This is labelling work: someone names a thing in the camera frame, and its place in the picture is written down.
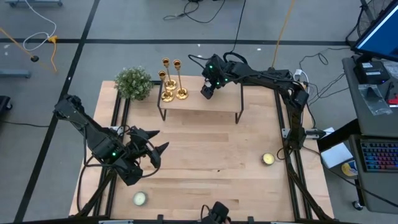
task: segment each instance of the potted plant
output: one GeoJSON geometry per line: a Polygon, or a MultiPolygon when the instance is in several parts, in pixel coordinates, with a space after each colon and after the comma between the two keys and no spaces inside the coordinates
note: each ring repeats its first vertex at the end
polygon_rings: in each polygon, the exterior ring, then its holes
{"type": "Polygon", "coordinates": [[[124,68],[115,79],[115,88],[123,98],[143,100],[154,86],[150,75],[142,67],[124,68]]]}

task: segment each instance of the gray floor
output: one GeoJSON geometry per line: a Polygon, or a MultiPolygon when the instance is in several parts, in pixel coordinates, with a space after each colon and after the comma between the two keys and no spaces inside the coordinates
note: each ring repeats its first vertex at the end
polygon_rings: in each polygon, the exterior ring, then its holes
{"type": "MultiPolygon", "coordinates": [[[[94,0],[68,0],[64,7],[36,7],[53,19],[57,35],[62,39],[79,39],[94,0]]],[[[164,22],[169,14],[180,14],[182,0],[101,0],[92,23],[89,39],[233,39],[236,33],[242,0],[227,0],[216,19],[197,24],[187,18],[164,22]]],[[[276,40],[290,0],[250,0],[246,4],[239,39],[276,40]]],[[[193,15],[206,19],[213,15],[220,2],[205,0],[193,15]]],[[[284,40],[343,41],[356,21],[359,1],[300,0],[296,2],[286,27],[284,40]]],[[[34,32],[50,32],[52,25],[42,21],[26,7],[10,8],[0,1],[0,26],[17,38],[34,32]]],[[[315,54],[329,46],[282,45],[276,68],[295,71],[304,55],[315,54]]],[[[9,121],[49,124],[54,104],[70,69],[77,44],[59,44],[56,64],[58,73],[44,70],[32,63],[15,45],[0,43],[0,68],[24,68],[31,79],[1,79],[0,95],[12,97],[13,110],[4,118],[9,121]]],[[[123,68],[141,65],[157,80],[163,69],[162,57],[179,58],[182,73],[198,75],[200,68],[187,58],[188,54],[210,56],[231,50],[232,45],[211,44],[86,44],[81,53],[70,94],[78,95],[89,115],[93,115],[103,80],[112,80],[123,68]]],[[[237,45],[252,68],[266,69],[272,61],[274,45],[237,45]]],[[[52,45],[35,51],[41,62],[50,64],[52,45]]],[[[325,86],[342,71],[341,59],[351,56],[349,50],[327,51],[329,65],[317,58],[304,61],[303,69],[310,82],[325,86]]],[[[343,78],[331,92],[346,88],[343,78]]],[[[355,117],[348,91],[319,100],[312,106],[319,128],[335,129],[355,117]]],[[[40,151],[46,128],[2,124],[0,128],[0,223],[12,222],[21,201],[30,173],[40,151]]],[[[39,181],[30,201],[25,221],[66,217],[72,202],[82,158],[82,137],[66,122],[59,122],[51,141],[39,181]]],[[[335,217],[346,222],[398,223],[397,215],[354,210],[355,189],[342,180],[325,173],[335,217]]]]}

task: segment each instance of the wooden tabletop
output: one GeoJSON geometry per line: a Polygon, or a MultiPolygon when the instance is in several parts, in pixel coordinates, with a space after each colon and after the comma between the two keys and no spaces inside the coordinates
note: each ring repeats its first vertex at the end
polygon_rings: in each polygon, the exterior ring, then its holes
{"type": "MultiPolygon", "coordinates": [[[[180,88],[178,76],[171,75],[171,79],[178,83],[177,89],[173,91],[174,95],[180,88]]],[[[198,111],[223,111],[235,112],[241,111],[241,84],[235,85],[230,83],[215,93],[211,99],[207,100],[201,93],[201,88],[205,79],[203,77],[181,76],[182,87],[188,90],[188,98],[180,100],[174,98],[171,102],[160,101],[160,108],[162,109],[178,109],[178,110],[198,110],[198,111]]]]}
{"type": "MultiPolygon", "coordinates": [[[[99,94],[94,119],[102,126],[111,122],[116,98],[113,86],[113,82],[103,82],[99,94]]],[[[189,110],[171,110],[162,121],[156,105],[158,94],[159,86],[155,86],[150,97],[132,102],[127,124],[147,131],[160,130],[151,139],[154,145],[170,142],[162,154],[162,167],[152,177],[129,187],[118,179],[111,218],[153,220],[163,214],[167,220],[197,220],[203,204],[212,207],[218,200],[229,208],[232,220],[247,220],[248,216],[256,221],[294,220],[284,161],[275,159],[271,166],[261,162],[265,152],[276,155],[282,147],[273,90],[245,86],[245,110],[239,124],[231,122],[233,113],[189,110]],[[148,196],[142,207],[132,202],[138,191],[148,196]]],[[[282,109],[286,118],[284,105],[282,109]]],[[[307,110],[303,123],[306,128],[312,126],[307,110]]],[[[304,146],[318,150],[312,140],[306,140],[304,146]]],[[[308,191],[333,217],[319,156],[303,149],[300,153],[308,191]]],[[[141,161],[141,167],[144,174],[154,170],[147,159],[141,161]]],[[[86,169],[81,206],[96,190],[100,173],[100,168],[86,169]]],[[[297,195],[301,217],[305,217],[298,189],[297,195]]],[[[102,213],[107,196],[103,196],[102,213]]],[[[70,210],[70,214],[75,213],[76,194],[70,210]]]]}

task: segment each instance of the rgb keyboard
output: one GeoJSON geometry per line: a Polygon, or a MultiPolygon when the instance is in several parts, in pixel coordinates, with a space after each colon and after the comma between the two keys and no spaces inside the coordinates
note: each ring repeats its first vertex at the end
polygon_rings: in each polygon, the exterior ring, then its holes
{"type": "Polygon", "coordinates": [[[360,141],[365,169],[368,172],[398,172],[398,141],[360,141]]]}

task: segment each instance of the white paper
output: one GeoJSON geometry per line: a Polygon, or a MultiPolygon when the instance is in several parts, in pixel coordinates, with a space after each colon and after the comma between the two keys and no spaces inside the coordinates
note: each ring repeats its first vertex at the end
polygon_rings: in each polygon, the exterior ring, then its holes
{"type": "MultiPolygon", "coordinates": [[[[328,128],[324,131],[326,132],[326,135],[324,137],[326,137],[335,130],[333,128],[328,128]]],[[[344,161],[347,161],[348,159],[353,158],[353,155],[350,153],[344,143],[337,144],[330,149],[322,152],[321,156],[325,165],[329,169],[338,164],[341,164],[344,161]]]]}

